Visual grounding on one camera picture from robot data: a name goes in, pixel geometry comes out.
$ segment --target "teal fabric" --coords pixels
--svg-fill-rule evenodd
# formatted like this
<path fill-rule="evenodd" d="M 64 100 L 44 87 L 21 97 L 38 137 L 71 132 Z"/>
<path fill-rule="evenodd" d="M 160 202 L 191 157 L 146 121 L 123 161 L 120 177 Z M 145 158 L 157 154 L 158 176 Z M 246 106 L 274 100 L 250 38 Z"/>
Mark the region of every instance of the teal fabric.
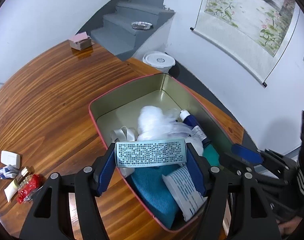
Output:
<path fill-rule="evenodd" d="M 219 154 L 217 151 L 213 148 L 212 144 L 209 144 L 204 150 L 203 150 L 203 157 L 207 159 L 209 164 L 211 166 L 220 166 L 219 163 Z"/>
<path fill-rule="evenodd" d="M 162 179 L 178 169 L 178 164 L 160 167 L 135 168 L 131 174 L 134 189 L 150 211 L 165 225 L 171 228 L 179 206 Z"/>

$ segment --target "white bucket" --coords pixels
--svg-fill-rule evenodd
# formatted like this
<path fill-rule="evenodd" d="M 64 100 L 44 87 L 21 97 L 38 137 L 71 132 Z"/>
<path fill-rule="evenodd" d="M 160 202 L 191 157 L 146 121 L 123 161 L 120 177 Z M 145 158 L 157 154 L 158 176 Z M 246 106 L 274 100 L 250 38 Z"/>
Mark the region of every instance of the white bucket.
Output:
<path fill-rule="evenodd" d="M 163 73 L 168 73 L 169 69 L 175 65 L 174 58 L 158 51 L 147 52 L 142 61 Z"/>

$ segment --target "blue bottle with white cap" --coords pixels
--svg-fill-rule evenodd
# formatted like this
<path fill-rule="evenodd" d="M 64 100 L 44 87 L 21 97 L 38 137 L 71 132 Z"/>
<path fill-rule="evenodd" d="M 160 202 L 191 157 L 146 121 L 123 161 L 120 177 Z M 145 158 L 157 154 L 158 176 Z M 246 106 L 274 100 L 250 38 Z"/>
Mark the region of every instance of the blue bottle with white cap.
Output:
<path fill-rule="evenodd" d="M 191 115 L 187 110 L 182 110 L 180 118 L 185 124 L 192 127 L 192 134 L 201 140 L 203 148 L 211 143 L 211 140 L 205 135 L 194 115 Z"/>

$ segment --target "blue gripper pad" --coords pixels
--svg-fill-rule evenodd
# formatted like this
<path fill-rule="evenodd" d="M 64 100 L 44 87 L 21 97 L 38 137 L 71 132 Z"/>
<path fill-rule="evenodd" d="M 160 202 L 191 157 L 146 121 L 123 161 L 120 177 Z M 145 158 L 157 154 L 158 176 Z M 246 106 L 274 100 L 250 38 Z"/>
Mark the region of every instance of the blue gripper pad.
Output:
<path fill-rule="evenodd" d="M 234 144 L 231 146 L 231 152 L 238 155 L 239 157 L 247 160 L 253 166 L 259 165 L 263 163 L 262 156 L 254 151 L 251 151 L 239 144 Z"/>
<path fill-rule="evenodd" d="M 115 152 L 114 150 L 112 150 L 110 156 L 108 157 L 108 160 L 106 161 L 100 173 L 99 187 L 97 189 L 100 195 L 108 189 L 115 167 L 116 167 Z"/>
<path fill-rule="evenodd" d="M 194 159 L 194 156 L 188 147 L 187 147 L 186 166 L 188 168 L 188 171 L 190 173 L 190 176 L 191 176 L 191 179 L 192 179 L 192 182 L 194 184 L 196 191 L 198 191 L 202 196 L 205 196 L 206 188 L 204 187 L 202 172 L 201 172 L 199 166 L 197 165 L 196 160 Z"/>

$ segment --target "green object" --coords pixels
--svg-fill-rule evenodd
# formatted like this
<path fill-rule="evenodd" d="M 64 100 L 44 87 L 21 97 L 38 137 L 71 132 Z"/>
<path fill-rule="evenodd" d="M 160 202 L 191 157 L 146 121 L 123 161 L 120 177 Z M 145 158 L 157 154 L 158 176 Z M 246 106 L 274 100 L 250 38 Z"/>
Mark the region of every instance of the green object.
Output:
<path fill-rule="evenodd" d="M 220 166 L 219 163 L 219 154 L 217 151 L 213 148 L 212 144 L 209 144 L 204 150 L 203 150 L 203 157 L 205 157 L 211 166 Z"/>

